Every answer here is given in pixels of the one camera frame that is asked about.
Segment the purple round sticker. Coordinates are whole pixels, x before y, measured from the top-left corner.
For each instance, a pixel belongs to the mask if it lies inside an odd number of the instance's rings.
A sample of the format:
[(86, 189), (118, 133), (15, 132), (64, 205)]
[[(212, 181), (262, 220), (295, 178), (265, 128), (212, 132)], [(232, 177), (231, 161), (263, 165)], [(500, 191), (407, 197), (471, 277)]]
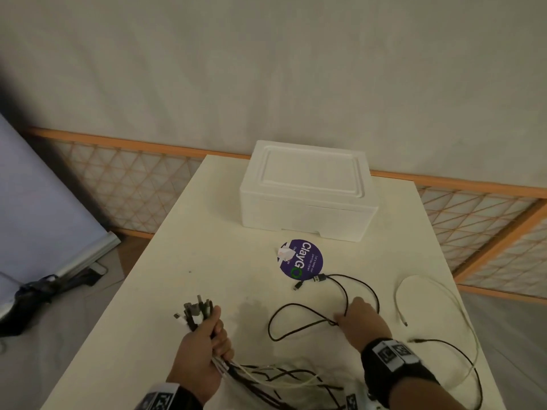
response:
[(323, 269), (324, 259), (321, 251), (312, 242), (293, 239), (281, 247), (289, 247), (296, 252), (290, 262), (282, 262), (278, 267), (287, 277), (299, 282), (314, 279)]

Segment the white roll-up screen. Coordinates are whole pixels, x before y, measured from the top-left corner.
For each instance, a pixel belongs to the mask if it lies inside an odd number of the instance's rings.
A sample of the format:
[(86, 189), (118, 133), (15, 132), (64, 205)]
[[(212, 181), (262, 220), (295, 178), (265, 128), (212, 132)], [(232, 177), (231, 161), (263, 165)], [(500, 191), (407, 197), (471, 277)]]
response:
[(119, 244), (0, 114), (0, 319), (24, 285), (75, 275)]

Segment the person's right forearm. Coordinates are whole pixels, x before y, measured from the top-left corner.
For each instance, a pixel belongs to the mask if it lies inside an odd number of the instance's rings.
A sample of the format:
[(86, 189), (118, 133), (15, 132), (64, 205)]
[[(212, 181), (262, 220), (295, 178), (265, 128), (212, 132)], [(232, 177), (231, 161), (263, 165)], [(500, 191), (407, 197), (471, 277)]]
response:
[(388, 403), (390, 410), (467, 410), (442, 386), (419, 378), (401, 379)]

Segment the person's left hand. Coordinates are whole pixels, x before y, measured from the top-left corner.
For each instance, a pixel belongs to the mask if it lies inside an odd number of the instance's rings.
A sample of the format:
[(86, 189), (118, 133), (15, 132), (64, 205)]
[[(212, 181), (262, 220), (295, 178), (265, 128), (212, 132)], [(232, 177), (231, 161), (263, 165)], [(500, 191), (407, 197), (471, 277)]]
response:
[(222, 381), (222, 375), (212, 361), (214, 356), (231, 361), (235, 351), (223, 323), (220, 335), (209, 337), (202, 322), (181, 340), (166, 382), (183, 387), (204, 406), (218, 391)]

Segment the orange wooden lattice panel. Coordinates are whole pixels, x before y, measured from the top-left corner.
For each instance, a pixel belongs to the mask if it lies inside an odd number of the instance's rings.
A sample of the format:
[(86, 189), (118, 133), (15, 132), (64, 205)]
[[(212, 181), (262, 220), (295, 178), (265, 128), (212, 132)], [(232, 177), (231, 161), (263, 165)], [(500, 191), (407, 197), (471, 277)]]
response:
[[(249, 156), (28, 128), (23, 135), (52, 146), (62, 166), (105, 213), (115, 230), (151, 239), (201, 161), (208, 155)], [(413, 182), (456, 281), (477, 273), (517, 242), (547, 244), (547, 188), (512, 186), (372, 171), (380, 178)]]
[(540, 199), (453, 272), (461, 292), (547, 306), (547, 199)]

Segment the person's right hand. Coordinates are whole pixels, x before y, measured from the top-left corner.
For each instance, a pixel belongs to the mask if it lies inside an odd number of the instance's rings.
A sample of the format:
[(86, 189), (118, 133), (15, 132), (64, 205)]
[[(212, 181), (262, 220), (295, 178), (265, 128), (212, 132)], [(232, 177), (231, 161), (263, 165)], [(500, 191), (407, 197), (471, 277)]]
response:
[(384, 319), (361, 297), (354, 297), (345, 313), (334, 314), (334, 321), (359, 353), (377, 339), (393, 338)]

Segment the black stand base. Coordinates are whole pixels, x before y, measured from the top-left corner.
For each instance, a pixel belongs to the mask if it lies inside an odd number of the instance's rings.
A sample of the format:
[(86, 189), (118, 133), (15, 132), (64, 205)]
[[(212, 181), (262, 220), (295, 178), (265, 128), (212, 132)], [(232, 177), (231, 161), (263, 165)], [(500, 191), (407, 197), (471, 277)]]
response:
[(71, 277), (48, 275), (21, 286), (7, 312), (0, 314), (0, 339), (21, 335), (45, 304), (79, 286), (92, 287), (103, 276), (104, 273), (86, 268)]

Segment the white foam box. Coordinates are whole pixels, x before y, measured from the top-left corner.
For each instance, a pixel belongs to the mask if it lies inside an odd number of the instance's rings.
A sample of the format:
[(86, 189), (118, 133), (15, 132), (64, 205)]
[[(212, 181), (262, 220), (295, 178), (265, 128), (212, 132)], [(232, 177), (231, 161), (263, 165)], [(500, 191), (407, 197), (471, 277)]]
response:
[(259, 140), (240, 186), (244, 227), (359, 242), (379, 208), (362, 151)]

